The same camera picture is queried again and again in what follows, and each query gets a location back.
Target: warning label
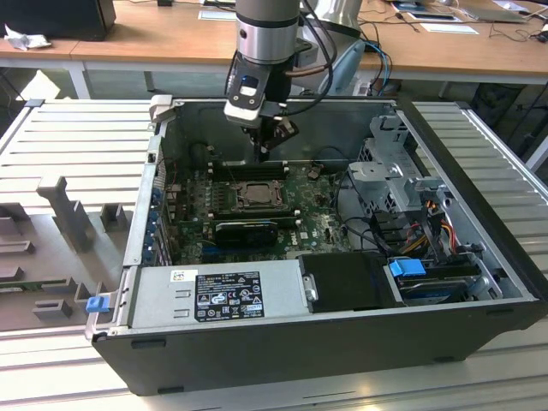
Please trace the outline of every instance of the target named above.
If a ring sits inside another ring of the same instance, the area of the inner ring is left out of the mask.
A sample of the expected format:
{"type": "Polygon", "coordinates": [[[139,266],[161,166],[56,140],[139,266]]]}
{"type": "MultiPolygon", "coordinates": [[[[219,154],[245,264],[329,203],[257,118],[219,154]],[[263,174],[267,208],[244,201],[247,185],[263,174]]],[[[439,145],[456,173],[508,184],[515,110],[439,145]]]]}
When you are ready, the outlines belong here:
{"type": "Polygon", "coordinates": [[[194,318],[199,322],[265,316],[258,271],[196,276],[194,318]]]}

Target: blue latch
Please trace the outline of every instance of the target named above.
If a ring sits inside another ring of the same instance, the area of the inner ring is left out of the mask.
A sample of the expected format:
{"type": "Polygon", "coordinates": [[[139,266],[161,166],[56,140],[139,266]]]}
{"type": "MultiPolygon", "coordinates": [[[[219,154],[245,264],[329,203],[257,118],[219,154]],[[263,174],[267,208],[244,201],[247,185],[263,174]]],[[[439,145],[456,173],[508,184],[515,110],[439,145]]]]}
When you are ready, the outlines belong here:
{"type": "Polygon", "coordinates": [[[88,313],[107,313],[109,312],[109,296],[90,297],[87,299],[86,311],[88,313]]]}
{"type": "Polygon", "coordinates": [[[419,259],[397,259],[390,263],[389,267],[394,277],[424,276],[426,274],[425,267],[419,259]]]}

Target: robot end effector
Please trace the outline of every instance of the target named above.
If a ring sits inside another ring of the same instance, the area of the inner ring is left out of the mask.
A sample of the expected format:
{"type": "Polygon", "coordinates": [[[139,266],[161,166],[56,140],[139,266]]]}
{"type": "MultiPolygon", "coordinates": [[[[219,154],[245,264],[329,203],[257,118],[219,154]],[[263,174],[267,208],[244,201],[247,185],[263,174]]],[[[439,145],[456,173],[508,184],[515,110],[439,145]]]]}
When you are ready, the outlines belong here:
{"type": "Polygon", "coordinates": [[[318,0],[314,9],[309,1],[305,16],[299,0],[236,0],[237,51],[224,113],[250,135],[257,159],[298,134],[288,116],[344,90],[363,55],[361,0],[318,0]],[[294,112],[285,104],[292,82],[319,93],[294,112]]]}

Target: metal frame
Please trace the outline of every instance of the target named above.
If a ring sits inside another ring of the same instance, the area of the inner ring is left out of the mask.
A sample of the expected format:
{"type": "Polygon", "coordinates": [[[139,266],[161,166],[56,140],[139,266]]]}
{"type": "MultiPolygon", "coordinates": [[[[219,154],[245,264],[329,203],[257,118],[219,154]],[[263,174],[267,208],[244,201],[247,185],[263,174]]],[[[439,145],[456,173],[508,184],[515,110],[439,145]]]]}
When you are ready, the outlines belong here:
{"type": "MultiPolygon", "coordinates": [[[[105,62],[99,60],[42,60],[35,58],[0,58],[0,67],[27,68],[27,69],[65,69],[70,73],[74,89],[78,98],[91,98],[93,95],[92,84],[88,70],[108,71],[140,71],[144,73],[148,91],[154,89],[152,76],[147,73],[172,72],[172,73],[226,73],[228,64],[203,64],[203,63],[148,63],[148,62],[105,62]]],[[[361,69],[356,76],[359,79],[370,80],[376,75],[377,70],[361,69]]],[[[514,74],[462,74],[462,73],[437,73],[425,71],[400,71],[394,70],[390,75],[398,80],[429,80],[452,81],[473,83],[513,83],[513,84],[545,84],[548,76],[514,75],[514,74]]]]}

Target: wire bundle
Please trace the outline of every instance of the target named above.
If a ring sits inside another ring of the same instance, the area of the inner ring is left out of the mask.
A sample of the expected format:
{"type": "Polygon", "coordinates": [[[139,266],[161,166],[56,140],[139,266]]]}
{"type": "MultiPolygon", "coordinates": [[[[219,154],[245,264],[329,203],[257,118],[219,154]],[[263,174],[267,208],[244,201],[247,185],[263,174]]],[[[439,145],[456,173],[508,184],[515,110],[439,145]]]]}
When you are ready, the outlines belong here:
{"type": "Polygon", "coordinates": [[[363,37],[365,39],[366,46],[371,47],[373,50],[375,50],[375,52],[378,54],[378,57],[380,58],[380,68],[378,69],[377,75],[372,80],[371,88],[377,83],[378,79],[380,78],[380,75],[384,71],[383,84],[378,89],[378,96],[382,96],[383,92],[384,92],[384,89],[386,88],[386,86],[388,86],[388,82],[389,82],[390,76],[392,74],[392,65],[393,65],[392,64],[392,58],[390,57],[390,55],[386,51],[383,50],[383,47],[380,44],[380,38],[378,36],[378,29],[377,29],[377,25],[375,23],[373,23],[372,21],[362,21],[360,23],[360,30],[361,30],[361,34],[363,35],[363,37]],[[369,38],[366,36],[363,29],[361,28],[361,26],[366,25],[366,24],[371,24],[373,26],[373,29],[375,30],[375,36],[377,38],[376,44],[369,40],[369,38]]]}

